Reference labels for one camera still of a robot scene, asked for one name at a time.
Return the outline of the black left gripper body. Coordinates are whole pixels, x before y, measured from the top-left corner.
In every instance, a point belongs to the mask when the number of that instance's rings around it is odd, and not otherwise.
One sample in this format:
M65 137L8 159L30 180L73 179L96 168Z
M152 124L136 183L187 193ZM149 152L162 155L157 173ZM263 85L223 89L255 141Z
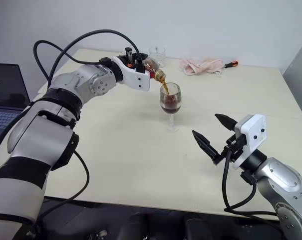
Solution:
M122 52L119 56L117 56L125 66L128 68L136 68L140 66L138 63L138 58L140 54L134 52L131 47L126 47L124 52Z

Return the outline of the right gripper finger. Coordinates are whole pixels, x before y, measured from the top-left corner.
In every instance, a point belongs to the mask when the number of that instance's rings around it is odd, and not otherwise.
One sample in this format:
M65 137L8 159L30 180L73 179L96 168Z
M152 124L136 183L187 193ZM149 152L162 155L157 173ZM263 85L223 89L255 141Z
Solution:
M208 139L195 130L192 130L192 134L200 149L203 150L210 158L218 156L218 152L210 145L210 141Z
M219 122L228 130L234 130L235 125L237 124L237 121L234 119L230 118L227 115L216 113L215 117L219 120Z

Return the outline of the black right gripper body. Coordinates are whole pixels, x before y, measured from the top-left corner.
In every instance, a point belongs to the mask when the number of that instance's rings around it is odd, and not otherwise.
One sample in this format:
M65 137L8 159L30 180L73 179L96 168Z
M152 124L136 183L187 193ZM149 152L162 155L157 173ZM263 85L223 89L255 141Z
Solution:
M215 165L219 164L226 158L228 151L231 151L231 162L234 163L243 153L243 147L247 144L247 140L244 134L241 134L238 138L236 138L234 134L227 139L226 143L227 145L224 146L222 152L212 158Z

